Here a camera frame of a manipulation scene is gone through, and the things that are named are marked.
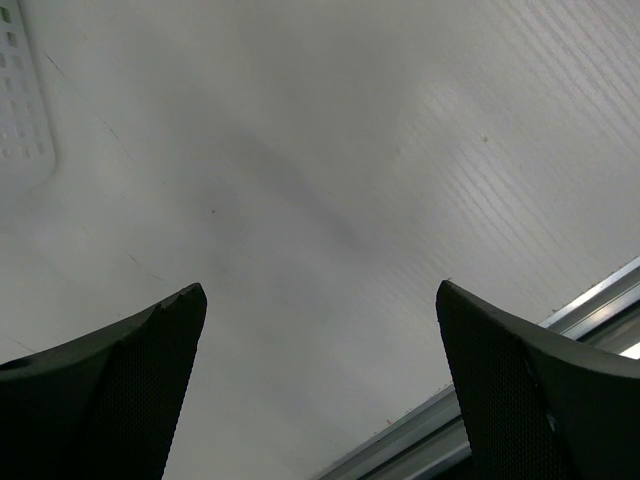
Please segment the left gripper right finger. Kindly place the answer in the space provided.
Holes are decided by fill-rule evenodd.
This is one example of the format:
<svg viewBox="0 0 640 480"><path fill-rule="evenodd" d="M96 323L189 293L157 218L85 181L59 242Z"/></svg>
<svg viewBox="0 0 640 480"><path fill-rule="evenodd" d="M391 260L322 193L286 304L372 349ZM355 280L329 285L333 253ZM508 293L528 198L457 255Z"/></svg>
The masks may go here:
<svg viewBox="0 0 640 480"><path fill-rule="evenodd" d="M478 478L638 478L638 361L450 281L438 288L436 311Z"/></svg>

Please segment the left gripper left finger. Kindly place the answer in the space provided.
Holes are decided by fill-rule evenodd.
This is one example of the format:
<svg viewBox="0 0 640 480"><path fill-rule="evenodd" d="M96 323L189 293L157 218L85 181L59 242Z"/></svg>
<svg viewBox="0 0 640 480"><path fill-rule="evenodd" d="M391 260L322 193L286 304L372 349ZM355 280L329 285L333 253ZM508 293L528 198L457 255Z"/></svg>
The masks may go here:
<svg viewBox="0 0 640 480"><path fill-rule="evenodd" d="M2 364L2 478L162 478L206 309L195 283Z"/></svg>

